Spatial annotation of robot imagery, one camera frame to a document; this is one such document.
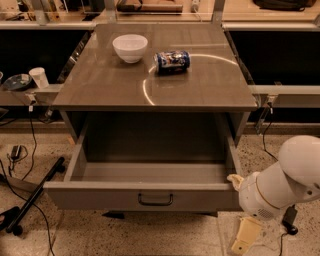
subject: black tripod leg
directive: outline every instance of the black tripod leg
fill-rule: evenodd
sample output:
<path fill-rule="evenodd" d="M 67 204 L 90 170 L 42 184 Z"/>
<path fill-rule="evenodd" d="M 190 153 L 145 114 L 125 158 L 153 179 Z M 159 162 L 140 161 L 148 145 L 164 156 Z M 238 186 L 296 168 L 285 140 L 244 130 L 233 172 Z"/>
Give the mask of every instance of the black tripod leg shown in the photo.
<path fill-rule="evenodd" d="M 29 199 L 25 202 L 25 204 L 21 207 L 20 211 L 16 214 L 13 221 L 8 225 L 6 231 L 7 233 L 12 233 L 14 235 L 21 235 L 22 228 L 19 226 L 20 221 L 24 217 L 24 215 L 28 212 L 29 208 L 33 205 L 33 203 L 37 200 L 40 196 L 41 192 L 43 191 L 43 185 L 46 181 L 50 181 L 55 173 L 63 168 L 62 163 L 64 162 L 64 158 L 60 157 L 58 161 L 54 164 L 48 174 L 43 178 L 41 183 L 37 186 L 37 188 L 33 191 L 30 195 Z"/>

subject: dark can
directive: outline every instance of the dark can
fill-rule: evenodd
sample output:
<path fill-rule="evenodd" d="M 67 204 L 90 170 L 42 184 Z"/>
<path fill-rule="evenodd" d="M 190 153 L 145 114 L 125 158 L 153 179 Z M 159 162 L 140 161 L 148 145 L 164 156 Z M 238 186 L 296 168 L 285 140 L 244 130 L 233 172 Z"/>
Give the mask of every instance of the dark can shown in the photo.
<path fill-rule="evenodd" d="M 159 52 L 154 55 L 157 72 L 185 71 L 190 67 L 187 51 Z"/>

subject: black bag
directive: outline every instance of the black bag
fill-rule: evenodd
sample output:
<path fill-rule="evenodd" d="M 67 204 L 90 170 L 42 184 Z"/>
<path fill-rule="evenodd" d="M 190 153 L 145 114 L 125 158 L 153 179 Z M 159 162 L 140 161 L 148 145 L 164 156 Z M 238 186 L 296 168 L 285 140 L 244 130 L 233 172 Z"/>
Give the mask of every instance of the black bag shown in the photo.
<path fill-rule="evenodd" d="M 304 11 L 305 7 L 311 7 L 315 0 L 253 0 L 261 9 L 279 11 Z"/>

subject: white cup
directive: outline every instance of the white cup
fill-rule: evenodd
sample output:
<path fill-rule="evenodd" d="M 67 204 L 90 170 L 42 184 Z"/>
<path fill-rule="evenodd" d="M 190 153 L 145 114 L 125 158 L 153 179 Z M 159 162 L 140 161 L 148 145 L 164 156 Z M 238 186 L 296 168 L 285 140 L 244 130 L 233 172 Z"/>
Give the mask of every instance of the white cup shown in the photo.
<path fill-rule="evenodd" d="M 39 88 L 46 88 L 49 86 L 44 68 L 33 68 L 29 71 L 29 75 L 33 78 Z"/>

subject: speckled floor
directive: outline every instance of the speckled floor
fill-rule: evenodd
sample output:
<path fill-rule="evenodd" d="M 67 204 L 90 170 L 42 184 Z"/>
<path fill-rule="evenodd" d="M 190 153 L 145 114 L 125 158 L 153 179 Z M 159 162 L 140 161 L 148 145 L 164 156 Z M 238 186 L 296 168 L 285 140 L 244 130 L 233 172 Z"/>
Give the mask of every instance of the speckled floor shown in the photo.
<path fill-rule="evenodd" d="M 64 129 L 35 128 L 37 149 L 34 168 L 26 180 L 40 182 L 55 161 L 65 157 L 67 165 L 73 145 Z M 277 155 L 280 145 L 293 135 L 267 135 L 269 151 Z M 30 129 L 0 127 L 0 159 L 7 170 L 7 153 L 15 144 L 24 145 L 29 155 L 17 163 L 13 176 L 22 177 L 30 168 L 34 141 Z M 262 137 L 246 134 L 238 146 L 241 164 L 246 174 L 261 171 L 273 163 L 263 151 Z M 57 174 L 55 179 L 62 179 Z M 17 191 L 27 197 L 28 194 Z M 0 212 L 22 206 L 6 185 L 0 185 Z M 51 242 L 56 256 L 84 255 L 188 255 L 226 256 L 239 227 L 243 212 L 219 212 L 218 218 L 182 213 L 127 213 L 125 219 L 103 217 L 103 211 L 58 210 L 46 193 L 36 204 L 44 211 L 50 226 Z M 283 256 L 320 255 L 320 202 L 297 205 L 296 236 L 283 238 Z M 245 254 L 276 256 L 280 254 L 280 236 L 284 229 L 280 220 L 263 223 L 260 237 Z M 24 232 L 17 237 L 0 232 L 1 256 L 47 256 L 49 242 L 46 223 L 39 210 L 32 207 L 21 221 Z"/>

